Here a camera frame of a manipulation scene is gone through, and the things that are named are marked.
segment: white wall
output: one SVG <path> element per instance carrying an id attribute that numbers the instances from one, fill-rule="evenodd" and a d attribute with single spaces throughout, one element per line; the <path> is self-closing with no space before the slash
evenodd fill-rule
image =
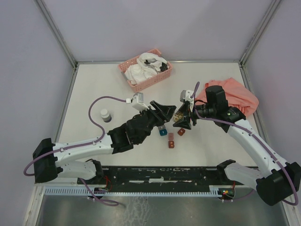
<path id="1" fill-rule="evenodd" d="M 78 61 L 240 59 L 271 0 L 45 0 Z"/>
<path id="2" fill-rule="evenodd" d="M 32 0 L 0 1 L 0 21 L 0 224 L 19 226 L 34 183 L 23 169 L 57 129 L 72 68 Z"/>
<path id="3" fill-rule="evenodd" d="M 300 21 L 301 1 L 283 1 L 247 65 L 272 146 L 288 161 L 296 161 L 299 164 L 301 164 Z"/>

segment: plastic basket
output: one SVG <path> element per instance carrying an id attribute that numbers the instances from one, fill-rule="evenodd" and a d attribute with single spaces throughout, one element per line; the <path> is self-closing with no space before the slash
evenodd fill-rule
<path id="1" fill-rule="evenodd" d="M 148 53 L 157 54 L 159 57 L 161 56 L 161 52 L 158 49 L 156 49 L 156 48 L 148 51 Z M 125 61 L 125 62 L 123 62 L 123 63 L 121 63 L 121 64 L 118 65 L 118 68 L 120 69 L 120 71 L 121 71 L 121 73 L 123 75 L 124 75 L 124 72 L 126 72 L 126 70 L 128 69 L 128 67 L 130 65 L 137 64 L 137 58 L 139 56 L 136 56 L 136 57 L 134 57 L 134 58 L 132 58 L 130 60 L 127 60 L 127 61 Z M 145 88 L 147 88 L 147 87 L 149 87 L 149 86 L 151 86 L 153 84 L 156 84 L 159 81 L 162 81 L 162 80 L 168 78 L 170 76 L 170 73 L 171 73 L 171 70 L 172 70 L 173 66 L 170 64 L 170 62 L 167 62 L 167 64 L 168 64 L 169 69 L 167 69 L 166 71 L 161 72 L 161 73 L 159 73 L 157 75 L 154 75 L 150 79 L 147 79 L 147 80 L 145 80 L 145 81 L 143 81 L 143 82 L 141 82 L 141 83 L 139 83 L 137 85 L 132 85 L 131 81 L 127 80 L 129 86 L 136 93 L 136 92 L 139 92 L 139 91 L 141 91 L 141 90 L 143 90 L 143 89 L 145 89 Z"/>

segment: white table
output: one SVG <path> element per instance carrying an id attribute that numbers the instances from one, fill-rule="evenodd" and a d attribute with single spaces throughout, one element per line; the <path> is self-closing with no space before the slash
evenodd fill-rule
<path id="1" fill-rule="evenodd" d="M 163 105 L 182 103 L 179 96 L 182 90 L 193 90 L 200 81 L 202 90 L 209 80 L 224 80 L 233 77 L 243 84 L 237 63 L 173 63 L 170 78 L 145 90 L 144 102 L 149 105 L 155 100 Z M 88 118 L 91 103 L 101 96 L 114 96 L 121 99 L 133 96 L 116 64 L 80 65 L 72 90 L 70 102 L 63 122 L 59 142 L 73 142 L 99 136 L 101 130 Z M 100 110 L 106 108 L 112 115 L 112 121 L 104 123 Z M 100 100 L 92 109 L 92 118 L 104 126 L 106 132 L 120 126 L 138 112 L 122 102 L 111 99 Z M 249 117 L 256 128 L 254 118 Z M 145 139 L 143 144 L 135 145 L 133 150 L 114 155 L 99 155 L 94 159 L 102 165 L 120 166 L 216 166 L 233 159 L 245 166 L 255 166 L 254 161 L 244 149 L 221 128 L 211 121 L 201 121 L 192 130 L 186 130 L 181 137 L 179 128 L 166 124 L 168 132 L 174 133 L 174 149 L 168 148 L 167 136 L 161 137 L 157 128 Z"/>

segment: white cloth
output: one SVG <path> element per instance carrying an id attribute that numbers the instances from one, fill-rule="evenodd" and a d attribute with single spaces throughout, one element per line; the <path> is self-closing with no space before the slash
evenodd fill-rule
<path id="1" fill-rule="evenodd" d="M 125 75 L 132 85 L 136 85 L 159 74 L 162 63 L 167 64 L 167 61 L 153 53 L 142 53 L 137 58 L 137 64 L 129 66 Z"/>

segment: pink towel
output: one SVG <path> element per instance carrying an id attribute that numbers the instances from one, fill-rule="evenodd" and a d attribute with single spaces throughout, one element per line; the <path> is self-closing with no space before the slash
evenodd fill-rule
<path id="1" fill-rule="evenodd" d="M 211 80 L 205 84 L 205 88 L 196 99 L 207 101 L 205 89 L 214 85 L 222 86 L 229 105 L 237 107 L 245 116 L 249 116 L 256 111 L 259 104 L 258 99 L 234 78 L 229 78 L 225 81 Z"/>

